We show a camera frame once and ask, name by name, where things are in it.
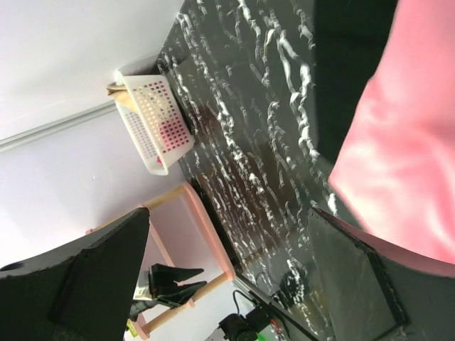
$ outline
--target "white wall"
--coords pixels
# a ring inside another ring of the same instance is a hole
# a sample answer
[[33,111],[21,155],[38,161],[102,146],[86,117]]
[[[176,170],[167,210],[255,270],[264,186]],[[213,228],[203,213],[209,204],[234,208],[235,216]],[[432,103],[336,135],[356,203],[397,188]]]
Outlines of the white wall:
[[150,175],[118,113],[0,153],[0,266],[82,236],[183,181]]
[[154,58],[183,0],[0,0],[0,140],[108,102],[127,63]]

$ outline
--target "white plastic basket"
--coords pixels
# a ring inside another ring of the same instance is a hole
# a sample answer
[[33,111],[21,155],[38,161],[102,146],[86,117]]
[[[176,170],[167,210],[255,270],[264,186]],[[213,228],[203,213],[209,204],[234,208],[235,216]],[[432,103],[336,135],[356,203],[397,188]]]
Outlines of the white plastic basket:
[[167,175],[168,168],[193,148],[191,136],[169,83],[161,75],[121,76],[139,114],[117,103],[125,126],[150,173]]

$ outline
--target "pink cushion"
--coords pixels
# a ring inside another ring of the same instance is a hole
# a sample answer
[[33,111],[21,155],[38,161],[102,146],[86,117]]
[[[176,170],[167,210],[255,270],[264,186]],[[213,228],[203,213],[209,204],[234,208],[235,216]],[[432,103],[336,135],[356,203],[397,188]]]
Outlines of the pink cushion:
[[400,0],[330,177],[369,233],[453,264],[454,18],[454,0]]

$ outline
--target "black marbled surface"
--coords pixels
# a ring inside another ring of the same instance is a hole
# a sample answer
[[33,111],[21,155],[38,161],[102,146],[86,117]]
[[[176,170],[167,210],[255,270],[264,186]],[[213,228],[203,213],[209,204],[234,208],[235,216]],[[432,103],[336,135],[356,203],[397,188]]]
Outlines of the black marbled surface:
[[243,274],[334,340],[308,211],[337,214],[316,151],[311,0],[187,0],[159,56],[196,138],[180,162]]

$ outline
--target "wooden dowel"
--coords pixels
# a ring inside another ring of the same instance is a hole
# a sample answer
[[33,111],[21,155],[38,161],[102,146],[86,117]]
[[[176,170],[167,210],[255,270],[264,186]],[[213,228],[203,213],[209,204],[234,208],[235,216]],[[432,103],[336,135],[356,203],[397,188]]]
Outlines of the wooden dowel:
[[166,202],[171,201],[175,197],[178,197],[181,193],[185,192],[185,187],[183,185],[174,188],[170,192],[164,193],[159,197],[155,197],[144,204],[144,207],[147,207],[150,211],[154,208],[157,208],[159,205],[165,204]]
[[[228,279],[228,275],[226,273],[222,273],[217,278],[207,283],[207,285],[196,291],[193,296],[193,301],[196,302],[197,300],[200,300],[202,297],[214,291],[218,286],[226,282]],[[152,321],[148,322],[146,325],[143,325],[142,330],[146,334],[149,334],[185,309],[186,305],[182,305],[181,307],[175,309],[168,309],[164,313],[160,314],[160,316],[157,316]]]

